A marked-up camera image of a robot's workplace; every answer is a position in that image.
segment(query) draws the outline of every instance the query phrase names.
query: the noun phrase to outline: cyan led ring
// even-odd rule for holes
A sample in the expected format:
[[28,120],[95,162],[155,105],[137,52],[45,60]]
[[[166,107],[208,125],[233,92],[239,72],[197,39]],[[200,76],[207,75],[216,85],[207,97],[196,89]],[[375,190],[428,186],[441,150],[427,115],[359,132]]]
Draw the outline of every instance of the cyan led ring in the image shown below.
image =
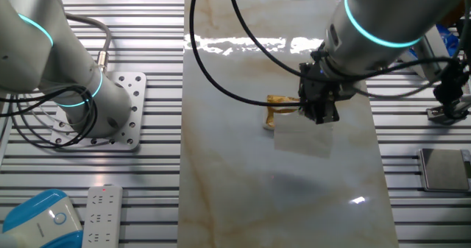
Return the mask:
[[395,42],[389,42],[380,38],[375,37],[374,35],[368,33],[363,27],[360,26],[360,24],[355,20],[355,18],[352,15],[352,12],[350,11],[350,7],[348,6],[348,0],[345,0],[345,11],[347,12],[347,16],[352,22],[353,26],[365,37],[370,39],[371,41],[375,42],[376,44],[382,45],[382,46],[387,46],[391,48],[405,48],[409,46],[413,46],[417,42],[419,42],[422,38],[416,39],[411,42],[407,43],[395,43]]

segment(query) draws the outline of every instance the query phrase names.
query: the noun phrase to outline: robotic arm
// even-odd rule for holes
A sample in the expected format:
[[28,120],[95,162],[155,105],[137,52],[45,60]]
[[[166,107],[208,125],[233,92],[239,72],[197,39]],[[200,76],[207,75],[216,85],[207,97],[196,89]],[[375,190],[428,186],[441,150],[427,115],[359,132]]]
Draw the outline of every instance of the robotic arm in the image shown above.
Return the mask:
[[[72,32],[61,0],[0,0],[0,92],[51,93],[80,85],[92,93],[98,118],[89,138],[106,138],[130,117],[131,101],[109,80]],[[53,99],[79,132],[88,110],[79,94]]]
[[[326,29],[321,54],[301,72],[343,79],[387,67],[461,0],[342,0]],[[335,101],[351,98],[352,83],[301,79],[300,96],[315,105],[306,110],[317,124],[338,121]]]

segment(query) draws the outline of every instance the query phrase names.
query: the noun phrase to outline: yellow object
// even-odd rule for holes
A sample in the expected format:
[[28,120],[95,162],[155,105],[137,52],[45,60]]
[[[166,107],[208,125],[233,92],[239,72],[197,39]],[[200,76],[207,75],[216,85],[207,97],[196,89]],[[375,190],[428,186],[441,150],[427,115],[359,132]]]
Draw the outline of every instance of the yellow object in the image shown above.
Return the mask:
[[[299,102],[299,98],[287,96],[268,95],[266,101],[272,104]],[[264,113],[263,127],[267,130],[275,129],[275,113],[293,113],[298,110],[297,107],[266,107]]]

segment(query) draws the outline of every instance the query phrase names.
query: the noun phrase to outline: cable connector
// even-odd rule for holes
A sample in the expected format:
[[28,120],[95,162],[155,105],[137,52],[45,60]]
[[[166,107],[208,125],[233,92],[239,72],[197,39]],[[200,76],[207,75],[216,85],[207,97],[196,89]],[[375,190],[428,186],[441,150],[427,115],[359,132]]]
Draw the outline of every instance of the cable connector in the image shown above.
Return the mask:
[[98,67],[103,72],[103,74],[106,74],[106,71],[107,71],[108,56],[109,56],[108,52],[104,52],[104,51],[98,52]]

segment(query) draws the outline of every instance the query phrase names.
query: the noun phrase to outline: white device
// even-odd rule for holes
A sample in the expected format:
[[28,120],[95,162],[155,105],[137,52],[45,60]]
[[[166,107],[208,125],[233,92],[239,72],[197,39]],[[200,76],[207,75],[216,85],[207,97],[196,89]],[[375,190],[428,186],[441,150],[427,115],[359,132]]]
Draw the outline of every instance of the white device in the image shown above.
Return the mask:
[[16,241],[17,248],[79,248],[83,231],[68,196],[51,189],[14,208],[5,218],[3,233],[0,247]]
[[123,188],[95,186],[88,190],[82,248],[117,248]]

